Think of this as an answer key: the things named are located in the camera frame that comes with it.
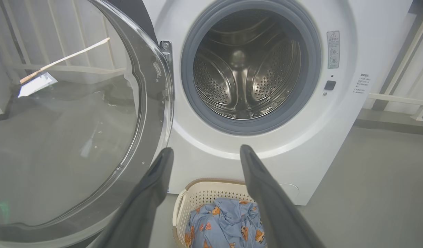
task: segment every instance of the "blue fabric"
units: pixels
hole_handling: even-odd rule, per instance
[[[184,238],[189,248],[263,248],[264,237],[257,204],[217,198],[191,212]]]

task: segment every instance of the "sticker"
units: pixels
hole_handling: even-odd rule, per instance
[[[159,67],[159,64],[157,62],[153,63],[153,67],[156,69],[156,77],[160,78],[162,77],[161,68]]]
[[[370,82],[369,74],[361,73],[358,81],[353,85],[353,93],[355,94],[364,94],[366,88],[369,86]]]
[[[25,83],[23,86],[21,86],[18,98],[27,97],[57,82],[58,81],[54,77],[52,77],[52,75],[50,75],[49,72],[46,72],[45,74],[42,74],[34,78],[30,82]]]
[[[339,67],[340,61],[340,32],[331,31],[328,36],[328,69]]]

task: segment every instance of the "gray floor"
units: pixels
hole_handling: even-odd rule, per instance
[[[175,248],[176,196],[158,207],[151,248]],[[423,135],[353,127],[307,206],[326,247],[423,247]]]
[[[423,134],[423,121],[411,115],[389,111],[361,109],[354,126],[367,129],[383,129],[410,134]]]

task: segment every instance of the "white plastic basket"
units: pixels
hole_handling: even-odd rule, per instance
[[[173,209],[173,237],[179,247],[186,247],[184,235],[190,212],[213,203],[214,199],[220,197],[254,202],[243,182],[221,179],[199,179],[191,182],[179,194]]]

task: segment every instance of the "basket handle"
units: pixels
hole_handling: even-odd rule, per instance
[[[183,191],[181,191],[181,193],[178,195],[178,198],[176,198],[176,202],[175,202],[175,208],[173,209],[173,226],[177,226],[179,223],[179,212],[183,207],[184,201],[185,201],[185,194],[187,193],[187,190],[184,189]]]

